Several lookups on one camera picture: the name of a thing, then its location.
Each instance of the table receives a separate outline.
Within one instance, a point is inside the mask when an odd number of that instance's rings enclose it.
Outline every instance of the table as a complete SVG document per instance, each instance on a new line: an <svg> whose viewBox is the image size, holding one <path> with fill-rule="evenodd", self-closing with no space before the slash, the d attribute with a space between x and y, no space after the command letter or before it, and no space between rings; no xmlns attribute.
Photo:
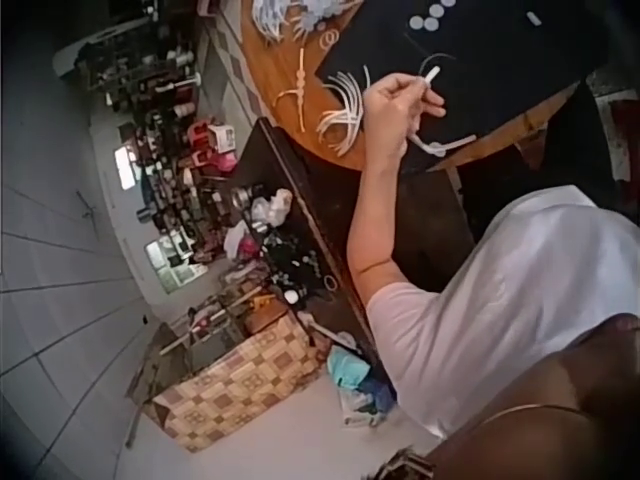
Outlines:
<svg viewBox="0 0 640 480"><path fill-rule="evenodd" d="M326 52L320 48L321 33L309 35L305 45L306 88L304 103L304 121L306 133L300 131L295 95L282 98L274 107L273 102L279 93L295 88L296 72L301 42L294 42L292 26L284 26L285 39L279 44L267 45L255 28L251 19L253 0L242 0L242 50L249 71L263 101L270 109L276 122L304 149L333 164L353 170L362 170L364 165L364 139L358 136L353 148L343 157L338 157L329 148L329 143L341 139L341 131L333 132L321 142L316 133L318 119L323 112L342 108L338 100L315 76L315 71L324 59ZM342 16L330 19L327 29L339 31L348 25L358 7L354 7ZM512 145L543 126L567 101L575 86L553 95L544 102L507 122L490 135L460 149L454 155L439 163L434 170L457 167L474 160L487 157L509 145Z"/></svg>

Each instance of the white tiled wall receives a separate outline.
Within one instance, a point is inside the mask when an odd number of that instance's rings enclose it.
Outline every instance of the white tiled wall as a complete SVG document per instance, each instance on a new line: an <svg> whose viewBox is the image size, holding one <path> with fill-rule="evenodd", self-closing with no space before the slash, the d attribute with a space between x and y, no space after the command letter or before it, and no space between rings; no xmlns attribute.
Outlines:
<svg viewBox="0 0 640 480"><path fill-rule="evenodd" d="M51 68L53 44L24 30L3 58L1 433L26 478L112 479L134 412L124 394L157 324L111 227L87 109Z"/></svg>

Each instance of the light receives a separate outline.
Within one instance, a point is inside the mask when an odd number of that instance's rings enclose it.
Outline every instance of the light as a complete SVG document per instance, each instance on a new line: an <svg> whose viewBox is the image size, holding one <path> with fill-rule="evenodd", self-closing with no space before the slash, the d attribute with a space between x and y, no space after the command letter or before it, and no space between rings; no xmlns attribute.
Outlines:
<svg viewBox="0 0 640 480"><path fill-rule="evenodd" d="M131 168L131 160L129 159L129 151L127 147L120 147L115 151L116 167L120 176L120 185L123 190L129 190L136 184L136 179Z"/></svg>

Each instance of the skin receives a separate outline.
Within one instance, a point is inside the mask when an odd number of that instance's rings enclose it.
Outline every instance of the skin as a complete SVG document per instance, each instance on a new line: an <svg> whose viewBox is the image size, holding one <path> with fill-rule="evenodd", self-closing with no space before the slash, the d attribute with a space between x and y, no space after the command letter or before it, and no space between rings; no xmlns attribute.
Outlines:
<svg viewBox="0 0 640 480"><path fill-rule="evenodd" d="M406 282L391 258L400 161L407 136L420 128L422 115L444 117L445 101L424 78L391 74L363 96L366 163L360 179L347 261L362 302L368 304L381 288Z"/></svg>

